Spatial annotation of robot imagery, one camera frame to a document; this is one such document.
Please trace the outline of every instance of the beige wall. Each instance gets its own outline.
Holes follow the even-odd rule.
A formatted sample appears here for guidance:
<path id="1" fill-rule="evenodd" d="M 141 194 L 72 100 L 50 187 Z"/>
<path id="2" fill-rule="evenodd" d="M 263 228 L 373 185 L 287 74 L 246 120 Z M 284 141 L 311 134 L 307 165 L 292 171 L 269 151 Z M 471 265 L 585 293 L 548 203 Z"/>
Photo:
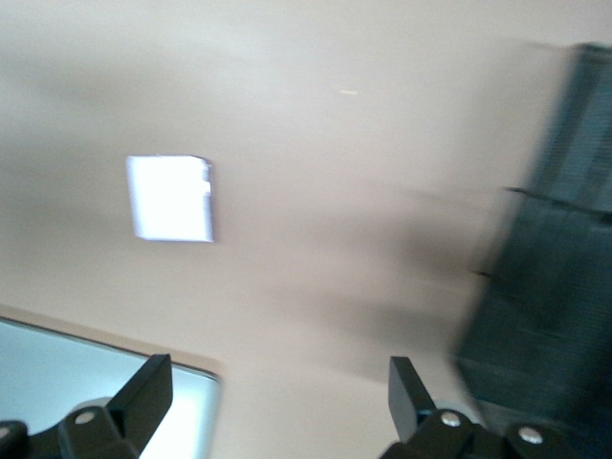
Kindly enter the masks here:
<path id="1" fill-rule="evenodd" d="M 0 4 L 0 302 L 218 362 L 213 458 L 377 457 L 444 355 L 603 1 Z M 218 244 L 132 235 L 128 155 L 209 158 Z"/>

